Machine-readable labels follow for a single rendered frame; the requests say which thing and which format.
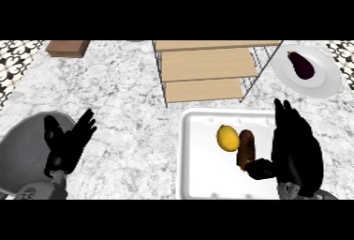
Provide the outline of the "white rectangular tray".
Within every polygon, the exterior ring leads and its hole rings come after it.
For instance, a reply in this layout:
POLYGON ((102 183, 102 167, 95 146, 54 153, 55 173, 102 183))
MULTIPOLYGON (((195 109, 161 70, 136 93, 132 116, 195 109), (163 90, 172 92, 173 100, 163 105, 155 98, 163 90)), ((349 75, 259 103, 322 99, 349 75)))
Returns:
POLYGON ((271 110, 188 109, 181 118, 176 197, 181 200, 278 200, 278 180, 254 180, 237 165, 237 153, 217 143, 231 126, 254 134, 256 157, 271 158, 276 113, 271 110))

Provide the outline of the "brown sweet potato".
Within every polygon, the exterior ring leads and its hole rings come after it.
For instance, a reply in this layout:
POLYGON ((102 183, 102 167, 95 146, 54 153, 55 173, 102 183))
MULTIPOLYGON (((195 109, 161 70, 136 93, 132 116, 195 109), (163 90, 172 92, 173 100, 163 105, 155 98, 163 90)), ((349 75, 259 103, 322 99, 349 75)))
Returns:
POLYGON ((244 129, 240 134, 240 148, 237 154, 237 165, 241 170, 256 160, 256 136, 248 129, 244 129))

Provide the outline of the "brown wooden block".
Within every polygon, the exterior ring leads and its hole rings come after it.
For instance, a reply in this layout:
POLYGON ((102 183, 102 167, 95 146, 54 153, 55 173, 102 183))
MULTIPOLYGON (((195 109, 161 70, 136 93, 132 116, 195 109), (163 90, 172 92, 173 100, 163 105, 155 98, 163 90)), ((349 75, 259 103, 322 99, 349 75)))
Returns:
POLYGON ((82 58, 89 47, 89 40, 52 40, 46 52, 52 57, 82 58))

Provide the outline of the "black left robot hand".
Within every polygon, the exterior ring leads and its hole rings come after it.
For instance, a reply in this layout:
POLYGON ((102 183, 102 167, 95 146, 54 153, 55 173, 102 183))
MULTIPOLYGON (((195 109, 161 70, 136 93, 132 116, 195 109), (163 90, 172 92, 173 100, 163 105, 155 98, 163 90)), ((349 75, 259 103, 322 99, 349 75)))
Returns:
POLYGON ((88 143, 98 130, 94 110, 89 109, 80 117, 74 127, 64 131, 57 118, 45 117, 45 141, 51 148, 45 174, 54 178, 57 171, 71 174, 79 165, 88 143))

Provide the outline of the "white round plate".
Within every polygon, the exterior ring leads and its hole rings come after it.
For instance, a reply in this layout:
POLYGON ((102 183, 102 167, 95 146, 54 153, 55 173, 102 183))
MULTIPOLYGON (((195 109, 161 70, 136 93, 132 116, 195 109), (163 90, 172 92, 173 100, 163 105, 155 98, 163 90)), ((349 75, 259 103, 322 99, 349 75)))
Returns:
POLYGON ((330 98, 341 88, 343 76, 330 57, 315 48, 304 45, 282 45, 273 57, 273 70, 282 83, 310 98, 330 98), (315 68, 315 76, 304 80, 297 71, 290 53, 299 53, 315 68))

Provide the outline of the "dark purple eggplant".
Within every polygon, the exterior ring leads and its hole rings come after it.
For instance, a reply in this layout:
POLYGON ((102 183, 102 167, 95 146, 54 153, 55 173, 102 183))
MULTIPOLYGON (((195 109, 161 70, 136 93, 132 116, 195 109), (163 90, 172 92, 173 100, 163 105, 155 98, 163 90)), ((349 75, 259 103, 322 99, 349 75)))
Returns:
POLYGON ((293 63, 299 77, 303 80, 312 79, 315 77, 316 70, 310 61, 297 52, 288 52, 288 59, 293 63))

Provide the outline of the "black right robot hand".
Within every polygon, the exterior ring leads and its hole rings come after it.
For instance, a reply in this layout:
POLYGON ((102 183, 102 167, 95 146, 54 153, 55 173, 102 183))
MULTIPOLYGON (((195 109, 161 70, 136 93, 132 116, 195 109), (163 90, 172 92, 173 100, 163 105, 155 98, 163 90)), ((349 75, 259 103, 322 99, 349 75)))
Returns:
POLYGON ((254 180, 276 178, 313 194, 322 188, 324 158, 319 140, 307 120, 288 100, 275 99, 276 129, 272 159, 250 162, 245 171, 254 180))

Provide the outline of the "grey round plate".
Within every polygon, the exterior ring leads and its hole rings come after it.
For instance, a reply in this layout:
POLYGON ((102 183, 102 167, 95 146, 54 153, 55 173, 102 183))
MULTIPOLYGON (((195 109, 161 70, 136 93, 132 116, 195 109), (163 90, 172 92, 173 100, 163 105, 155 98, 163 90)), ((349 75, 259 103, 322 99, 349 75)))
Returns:
POLYGON ((0 191, 15 196, 35 182, 49 182, 45 167, 51 148, 45 141, 45 117, 52 115, 64 131, 76 121, 63 112, 40 112, 27 117, 9 130, 0 141, 0 191))

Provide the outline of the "yellow lemon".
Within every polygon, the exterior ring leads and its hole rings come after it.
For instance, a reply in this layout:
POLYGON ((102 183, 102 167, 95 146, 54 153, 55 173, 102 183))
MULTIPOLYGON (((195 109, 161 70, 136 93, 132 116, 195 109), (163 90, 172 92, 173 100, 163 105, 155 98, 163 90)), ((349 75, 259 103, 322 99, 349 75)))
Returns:
POLYGON ((217 143, 222 149, 228 152, 235 152, 240 147, 238 132, 231 126, 222 126, 217 130, 217 143))

